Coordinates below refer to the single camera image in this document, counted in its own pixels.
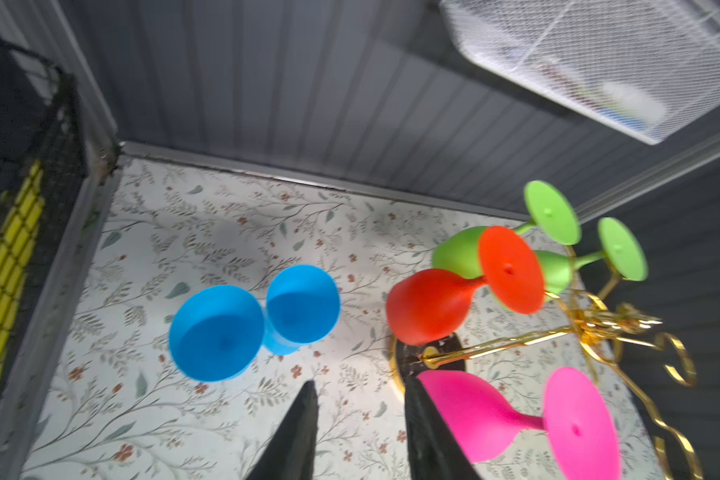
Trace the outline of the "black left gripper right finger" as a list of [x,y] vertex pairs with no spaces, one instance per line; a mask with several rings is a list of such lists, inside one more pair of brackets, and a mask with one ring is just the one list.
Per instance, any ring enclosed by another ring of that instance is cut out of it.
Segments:
[[413,480],[480,480],[418,378],[405,383],[404,407]]

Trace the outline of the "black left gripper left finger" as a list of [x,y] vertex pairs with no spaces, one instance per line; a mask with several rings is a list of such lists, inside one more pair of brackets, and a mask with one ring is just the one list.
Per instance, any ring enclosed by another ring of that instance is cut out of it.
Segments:
[[247,479],[312,479],[318,415],[315,382],[306,381]]

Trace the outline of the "blue wine glass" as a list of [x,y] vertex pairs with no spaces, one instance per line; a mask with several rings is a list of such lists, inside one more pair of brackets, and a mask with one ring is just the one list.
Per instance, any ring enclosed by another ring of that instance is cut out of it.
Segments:
[[341,313],[339,290],[316,266],[288,267],[271,282],[264,312],[264,346],[273,355],[287,356],[332,332]]
[[252,294],[236,286],[214,286],[179,308],[169,330],[169,352],[193,380],[230,380],[252,364],[264,332],[263,310]]

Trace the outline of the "blue wine glass front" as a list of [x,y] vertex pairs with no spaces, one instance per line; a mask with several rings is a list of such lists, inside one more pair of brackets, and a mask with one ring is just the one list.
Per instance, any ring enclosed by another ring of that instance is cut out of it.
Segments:
[[287,356],[332,332],[341,313],[339,290],[316,266],[288,267],[271,282],[264,312],[264,346],[273,355]]

